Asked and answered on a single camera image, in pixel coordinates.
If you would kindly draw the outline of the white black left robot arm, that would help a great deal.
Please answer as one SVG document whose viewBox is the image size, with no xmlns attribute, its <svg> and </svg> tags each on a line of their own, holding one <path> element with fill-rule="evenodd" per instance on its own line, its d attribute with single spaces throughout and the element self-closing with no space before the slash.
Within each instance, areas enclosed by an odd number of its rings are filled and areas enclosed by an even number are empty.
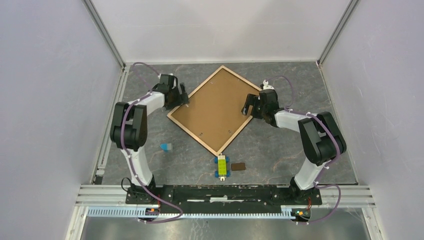
<svg viewBox="0 0 424 240">
<path fill-rule="evenodd" d="M 189 103 L 184 83 L 173 74 L 159 74 L 157 83 L 145 95 L 114 106 L 110 139 L 123 153 L 130 170 L 130 193 L 138 193 L 145 204 L 157 198 L 154 175 L 145 153 L 148 138 L 148 116 L 155 110 L 171 110 Z"/>
</svg>

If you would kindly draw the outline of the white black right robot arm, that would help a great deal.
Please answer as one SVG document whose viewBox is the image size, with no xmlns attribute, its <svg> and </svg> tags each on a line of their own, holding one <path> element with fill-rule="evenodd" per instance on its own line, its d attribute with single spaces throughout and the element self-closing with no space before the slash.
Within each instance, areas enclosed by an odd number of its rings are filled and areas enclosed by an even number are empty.
<svg viewBox="0 0 424 240">
<path fill-rule="evenodd" d="M 346 141 L 330 112 L 315 114 L 282 108 L 274 89 L 249 93 L 241 113 L 262 119 L 275 128 L 300 134 L 305 161 L 290 181 L 288 191 L 289 199 L 295 204 L 302 204 L 309 198 L 309 192 L 316 188 L 323 169 L 328 169 L 347 150 Z"/>
</svg>

